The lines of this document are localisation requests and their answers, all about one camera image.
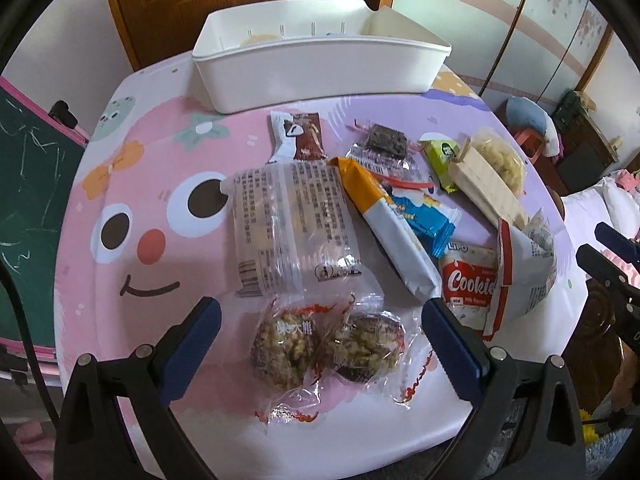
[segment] pink tablecloth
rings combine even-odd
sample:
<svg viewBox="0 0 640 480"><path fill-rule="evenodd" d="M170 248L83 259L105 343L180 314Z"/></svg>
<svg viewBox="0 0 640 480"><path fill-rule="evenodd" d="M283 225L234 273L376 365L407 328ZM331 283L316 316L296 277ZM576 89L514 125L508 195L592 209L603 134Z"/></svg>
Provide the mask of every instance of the pink tablecloth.
<svg viewBox="0 0 640 480"><path fill-rule="evenodd" d="M235 287L233 219L219 183L270 158L269 110L219 116L207 102L190 54L183 54L125 79L100 119L78 169L58 250L56 349L63 382L81 353L100 360L126 356L142 343L157 342L202 296L220 298ZM486 126L508 137L488 107L446 69L423 96L326 98L272 109L319 112L329 155L344 154L356 140L347 128L354 120L401 130L412 141L426 132L462 140ZM549 301L570 303L569 294L582 294L575 287L569 291L572 284L564 276L572 263L571 244L530 166L525 189L523 206L530 214L542 206L556 236L564 281ZM464 210L456 240L495 246L495 230L465 196L437 195ZM362 232L363 260L381 282L386 302L417 306L370 232ZM342 391L315 423L275 426L265 435L253 417L237 345L250 340L263 305L248 304L244 312L222 307L218 338L187 395L172 404L219 478L350 476L452 437L468 413L434 360L411 410ZM536 351L525 356L543 359L561 351L581 307L566 315L562 306L551 309L550 316L564 316L567 330L558 328L564 332L540 345L540 334L533 333ZM516 339L504 343L515 354L521 338ZM131 431L139 443L134 424Z"/></svg>

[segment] cartoon smile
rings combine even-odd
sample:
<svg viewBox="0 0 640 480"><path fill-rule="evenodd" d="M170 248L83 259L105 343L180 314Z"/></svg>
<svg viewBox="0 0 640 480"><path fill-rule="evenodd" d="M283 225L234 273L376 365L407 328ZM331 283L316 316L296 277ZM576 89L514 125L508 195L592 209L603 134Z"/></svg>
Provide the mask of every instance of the cartoon smile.
<svg viewBox="0 0 640 480"><path fill-rule="evenodd" d="M152 298L153 296L162 296L163 294L168 294L172 290L175 290L180 286L180 282L173 282L169 285L161 286L160 288L152 288L150 290L141 290L139 288L133 288L129 286L131 283L131 275L127 274L127 279L124 280L124 285L120 290L120 295L124 296L125 292L128 292L132 296L137 296L139 298Z"/></svg>

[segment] blue gripper pad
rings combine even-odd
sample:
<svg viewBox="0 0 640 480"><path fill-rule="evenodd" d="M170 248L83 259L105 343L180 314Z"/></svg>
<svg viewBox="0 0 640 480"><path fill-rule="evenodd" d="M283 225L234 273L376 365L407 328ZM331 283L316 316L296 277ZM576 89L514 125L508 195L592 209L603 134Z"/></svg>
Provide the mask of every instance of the blue gripper pad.
<svg viewBox="0 0 640 480"><path fill-rule="evenodd" d="M482 400L482 368L455 330L454 323L458 323L458 320L442 300L429 300L424 304L424 334L433 346L458 397L477 406Z"/></svg>
<svg viewBox="0 0 640 480"><path fill-rule="evenodd" d="M213 298L202 298L193 313L200 311L190 330L178 343L162 368L159 395L164 406L186 393L204 356L222 325L222 309Z"/></svg>
<svg viewBox="0 0 640 480"><path fill-rule="evenodd" d="M604 222L596 225L595 235L597 241L611 249L628 264L634 264L638 268L638 250L634 242Z"/></svg>

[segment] blue pillow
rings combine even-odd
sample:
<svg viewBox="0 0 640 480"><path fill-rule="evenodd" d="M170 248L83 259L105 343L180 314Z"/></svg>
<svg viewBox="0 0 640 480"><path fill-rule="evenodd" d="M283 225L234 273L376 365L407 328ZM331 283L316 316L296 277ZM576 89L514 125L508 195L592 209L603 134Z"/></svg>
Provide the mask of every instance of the blue pillow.
<svg viewBox="0 0 640 480"><path fill-rule="evenodd" d="M546 114L535 102L526 97L511 96L507 99L507 126L510 128L533 128L540 135L546 133Z"/></svg>

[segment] cartoon eye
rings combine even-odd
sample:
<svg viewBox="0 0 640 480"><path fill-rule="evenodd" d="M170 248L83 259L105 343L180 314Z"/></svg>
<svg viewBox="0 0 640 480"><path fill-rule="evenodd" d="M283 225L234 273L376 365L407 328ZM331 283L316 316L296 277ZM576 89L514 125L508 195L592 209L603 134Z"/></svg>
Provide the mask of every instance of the cartoon eye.
<svg viewBox="0 0 640 480"><path fill-rule="evenodd" d="M133 214L126 204L106 206L91 234L91 254L99 264L110 264L122 254L130 238Z"/></svg>
<svg viewBox="0 0 640 480"><path fill-rule="evenodd" d="M175 233L198 238L222 224L229 204L228 196L220 191L224 179L220 173L205 171L175 188L166 205L166 219Z"/></svg>

